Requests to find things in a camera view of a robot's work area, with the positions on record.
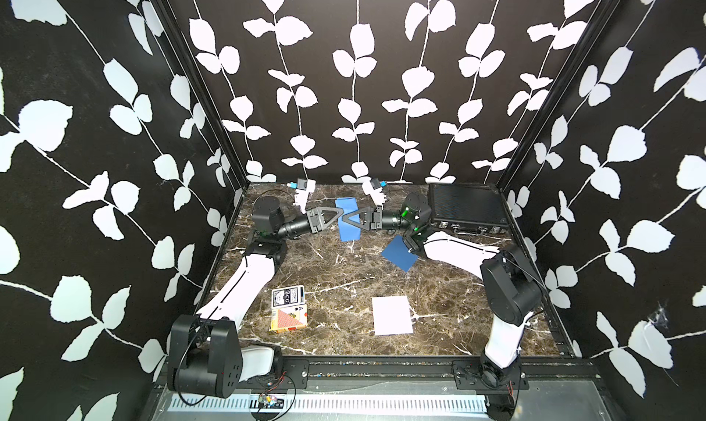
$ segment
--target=white vent grille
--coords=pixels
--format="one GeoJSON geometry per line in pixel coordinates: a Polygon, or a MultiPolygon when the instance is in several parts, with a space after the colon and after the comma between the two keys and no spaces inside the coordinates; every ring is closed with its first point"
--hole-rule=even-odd
{"type": "MultiPolygon", "coordinates": [[[[274,393],[285,400],[285,409],[292,403],[289,395],[274,393]]],[[[201,396],[184,394],[190,403],[201,396]]],[[[229,412],[257,411],[256,394],[237,393],[220,399],[209,396],[196,406],[188,406],[178,395],[172,395],[168,412],[229,412]]],[[[262,409],[261,413],[279,413],[282,409],[262,409]]],[[[354,415],[427,415],[474,417],[486,413],[482,395],[312,395],[298,394],[291,413],[346,413],[354,415]]]]}

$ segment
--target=marble table surface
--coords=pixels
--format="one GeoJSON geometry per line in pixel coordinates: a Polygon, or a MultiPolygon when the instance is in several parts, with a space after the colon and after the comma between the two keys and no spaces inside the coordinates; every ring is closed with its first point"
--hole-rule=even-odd
{"type": "MultiPolygon", "coordinates": [[[[252,205],[269,189],[294,190],[278,184],[248,188],[226,253],[217,269],[213,296],[238,268],[253,224],[252,205]]],[[[410,191],[426,194],[427,186],[390,186],[386,206],[399,206],[410,191]]],[[[289,218],[292,199],[273,191],[289,218]]],[[[320,185],[307,207],[335,206],[337,197],[356,197],[358,206],[372,206],[359,185],[320,185]]],[[[468,238],[485,245],[508,245],[509,236],[468,238]]],[[[380,253],[393,239],[385,231],[362,232],[361,239],[341,242],[338,226],[287,242],[287,258],[246,314],[239,337],[242,345],[268,343],[285,355],[479,355],[490,335],[493,313],[479,278],[459,268],[420,258],[405,273],[380,253]],[[270,293],[273,288],[304,285],[309,327],[271,333],[270,293]],[[407,295],[414,333],[375,336],[372,298],[407,295]]],[[[534,317],[522,341],[523,355],[559,356],[543,315],[534,317]]]]}

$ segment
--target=blue cloth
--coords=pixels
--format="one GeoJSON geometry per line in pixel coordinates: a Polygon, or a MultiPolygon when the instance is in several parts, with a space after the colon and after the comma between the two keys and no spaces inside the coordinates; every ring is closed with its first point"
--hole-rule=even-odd
{"type": "MultiPolygon", "coordinates": [[[[336,206],[343,208],[343,214],[352,213],[358,209],[358,203],[355,201],[355,197],[341,197],[336,199],[336,206]]],[[[353,222],[360,222],[358,214],[351,217],[351,220],[353,222]]],[[[338,218],[338,230],[341,236],[341,242],[360,240],[361,229],[344,222],[343,217],[338,218]]]]}
{"type": "Polygon", "coordinates": [[[411,266],[417,261],[418,256],[412,254],[407,245],[402,241],[401,235],[396,235],[392,242],[385,248],[382,255],[387,260],[393,262],[404,272],[410,270],[411,266]]]}

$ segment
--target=black and white leaf wallpaper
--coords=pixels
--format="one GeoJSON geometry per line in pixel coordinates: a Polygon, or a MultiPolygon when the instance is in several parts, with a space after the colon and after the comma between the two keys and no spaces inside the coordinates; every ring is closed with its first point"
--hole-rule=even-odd
{"type": "Polygon", "coordinates": [[[169,0],[251,181],[495,182],[599,0],[169,0]]]}
{"type": "Polygon", "coordinates": [[[0,1],[0,420],[136,419],[239,164],[150,2],[0,1]]]}
{"type": "Polygon", "coordinates": [[[574,350],[635,420],[701,417],[705,12],[623,0],[507,190],[574,350]]]}

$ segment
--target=black case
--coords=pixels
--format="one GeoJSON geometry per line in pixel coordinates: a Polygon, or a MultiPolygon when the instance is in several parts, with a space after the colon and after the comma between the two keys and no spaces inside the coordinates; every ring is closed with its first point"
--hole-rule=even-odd
{"type": "Polygon", "coordinates": [[[494,185],[429,184],[431,226],[498,234],[509,229],[503,196],[494,185]]]}

